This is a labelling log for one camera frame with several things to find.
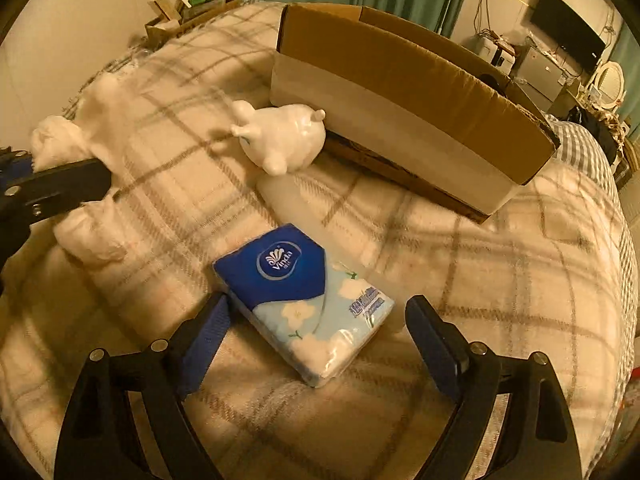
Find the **white cloth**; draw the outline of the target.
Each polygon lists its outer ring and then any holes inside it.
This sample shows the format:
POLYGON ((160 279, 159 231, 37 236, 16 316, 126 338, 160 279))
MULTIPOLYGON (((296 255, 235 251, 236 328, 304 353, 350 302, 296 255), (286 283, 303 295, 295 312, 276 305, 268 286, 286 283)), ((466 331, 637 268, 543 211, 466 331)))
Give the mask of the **white cloth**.
POLYGON ((48 116, 30 136, 36 171, 92 158, 111 171, 111 186, 103 198, 84 200, 53 220, 58 244, 86 266, 105 266, 126 256, 127 237, 114 195, 124 178, 124 151, 134 132, 133 97, 126 78, 104 73, 82 92, 73 119, 48 116))

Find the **white ceramic pig figurine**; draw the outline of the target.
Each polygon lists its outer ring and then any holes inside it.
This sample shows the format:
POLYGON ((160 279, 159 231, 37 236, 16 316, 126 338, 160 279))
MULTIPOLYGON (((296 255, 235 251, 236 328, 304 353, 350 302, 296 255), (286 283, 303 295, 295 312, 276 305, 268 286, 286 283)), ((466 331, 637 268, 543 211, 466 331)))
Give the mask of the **white ceramic pig figurine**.
POLYGON ((273 177, 307 168, 326 142, 326 111, 305 104, 255 108, 233 101, 232 136, 240 140, 245 155, 273 177))

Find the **blue Vinda tissue pack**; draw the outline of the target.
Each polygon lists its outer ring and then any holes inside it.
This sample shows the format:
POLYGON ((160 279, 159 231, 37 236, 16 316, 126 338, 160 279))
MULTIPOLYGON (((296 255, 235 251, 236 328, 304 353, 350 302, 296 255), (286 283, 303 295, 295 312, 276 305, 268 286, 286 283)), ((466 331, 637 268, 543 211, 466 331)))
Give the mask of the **blue Vinda tissue pack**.
POLYGON ((394 306, 292 224, 251 240, 213 268, 234 306, 312 388, 341 374, 394 306))

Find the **translucent white shoehorn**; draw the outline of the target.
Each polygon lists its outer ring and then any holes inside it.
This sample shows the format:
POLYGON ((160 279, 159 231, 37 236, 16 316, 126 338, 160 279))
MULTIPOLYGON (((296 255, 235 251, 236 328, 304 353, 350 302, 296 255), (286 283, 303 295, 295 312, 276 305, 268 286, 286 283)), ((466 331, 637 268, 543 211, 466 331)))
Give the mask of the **translucent white shoehorn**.
POLYGON ((410 295, 405 287, 393 283, 383 274, 364 266, 355 258, 342 242, 332 235, 321 221, 312 213, 306 200, 300 196, 297 185, 290 174, 273 177, 262 174, 256 182, 257 192, 272 210, 274 218, 281 224, 292 223, 307 234, 312 240, 326 248, 331 256, 345 263, 349 270, 355 271, 371 285, 381 289, 384 294, 394 300, 390 315, 385 325, 394 333, 405 326, 405 305, 410 295))

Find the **small cardboard clutter box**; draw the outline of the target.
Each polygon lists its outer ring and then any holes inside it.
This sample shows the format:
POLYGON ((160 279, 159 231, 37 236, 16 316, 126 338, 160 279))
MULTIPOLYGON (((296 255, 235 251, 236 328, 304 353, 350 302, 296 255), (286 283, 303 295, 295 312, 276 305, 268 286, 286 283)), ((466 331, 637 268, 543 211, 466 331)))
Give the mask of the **small cardboard clutter box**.
POLYGON ((184 9, 183 14, 179 14, 178 18, 168 18, 161 13, 144 25, 143 47, 155 51, 163 47, 167 41, 190 32, 220 14, 238 8, 243 2, 244 0, 212 0, 191 9, 184 9))

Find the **green checkered bed sheet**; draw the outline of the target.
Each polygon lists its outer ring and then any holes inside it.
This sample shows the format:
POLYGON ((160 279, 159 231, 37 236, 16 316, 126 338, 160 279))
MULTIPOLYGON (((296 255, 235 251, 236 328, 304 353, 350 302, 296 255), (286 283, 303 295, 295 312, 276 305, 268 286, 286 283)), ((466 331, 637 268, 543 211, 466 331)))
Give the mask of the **green checkered bed sheet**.
MULTIPOLYGON (((547 352, 590 471, 634 362, 637 263, 600 145, 571 122, 552 126, 559 151, 484 223, 330 155, 295 182, 353 257, 425 296, 465 336, 509 356, 547 352)), ((88 272, 131 340, 176 327, 213 281, 206 266, 276 224, 230 140, 199 150, 178 135, 147 128, 134 140, 116 202, 126 256, 88 272)), ((379 333, 313 389, 247 323, 188 408, 229 479, 407 479, 451 410, 405 332, 379 333)))

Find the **black jacket on chair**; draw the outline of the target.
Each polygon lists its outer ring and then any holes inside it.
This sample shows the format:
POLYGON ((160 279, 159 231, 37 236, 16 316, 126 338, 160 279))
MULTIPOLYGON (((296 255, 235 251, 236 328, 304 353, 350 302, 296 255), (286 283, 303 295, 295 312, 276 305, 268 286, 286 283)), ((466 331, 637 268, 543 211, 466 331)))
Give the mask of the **black jacket on chair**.
POLYGON ((576 105, 568 112, 567 120, 586 128, 604 151, 608 163, 612 165, 615 162, 618 144, 603 119, 597 118, 589 110, 576 105))

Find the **open cardboard box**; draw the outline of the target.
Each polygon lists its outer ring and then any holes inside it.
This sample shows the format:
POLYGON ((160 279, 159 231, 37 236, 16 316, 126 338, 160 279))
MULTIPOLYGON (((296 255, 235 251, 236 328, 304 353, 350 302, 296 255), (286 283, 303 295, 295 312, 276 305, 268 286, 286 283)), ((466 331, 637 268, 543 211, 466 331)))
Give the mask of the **open cardboard box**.
POLYGON ((324 110, 330 153, 477 222, 521 192, 560 145, 508 76, 368 6, 288 4, 270 100, 324 110))

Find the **white oval vanity mirror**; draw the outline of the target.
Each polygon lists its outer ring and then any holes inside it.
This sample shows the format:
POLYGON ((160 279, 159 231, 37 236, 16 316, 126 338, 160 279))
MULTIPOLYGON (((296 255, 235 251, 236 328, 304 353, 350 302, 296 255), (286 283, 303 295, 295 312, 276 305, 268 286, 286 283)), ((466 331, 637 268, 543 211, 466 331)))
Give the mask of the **white oval vanity mirror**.
POLYGON ((594 107, 616 110, 626 96, 623 67, 615 61, 600 66, 592 77, 588 96, 594 107))

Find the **grey mini fridge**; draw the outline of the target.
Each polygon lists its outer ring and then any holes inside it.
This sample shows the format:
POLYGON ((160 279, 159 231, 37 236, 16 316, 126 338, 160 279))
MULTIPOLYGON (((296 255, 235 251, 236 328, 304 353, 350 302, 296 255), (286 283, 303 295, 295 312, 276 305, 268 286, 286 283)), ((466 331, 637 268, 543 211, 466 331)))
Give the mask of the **grey mini fridge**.
POLYGON ((535 47, 518 50, 511 77, 543 112, 565 116, 574 103, 565 91, 566 73, 535 47))

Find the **black wall television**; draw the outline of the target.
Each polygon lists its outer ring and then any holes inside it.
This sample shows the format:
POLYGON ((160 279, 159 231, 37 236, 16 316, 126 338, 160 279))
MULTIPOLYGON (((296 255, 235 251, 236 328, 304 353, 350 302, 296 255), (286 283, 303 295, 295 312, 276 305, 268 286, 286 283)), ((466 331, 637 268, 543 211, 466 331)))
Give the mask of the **black wall television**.
POLYGON ((563 0, 538 0, 529 23, 555 41, 586 73, 597 68, 605 42, 563 0))

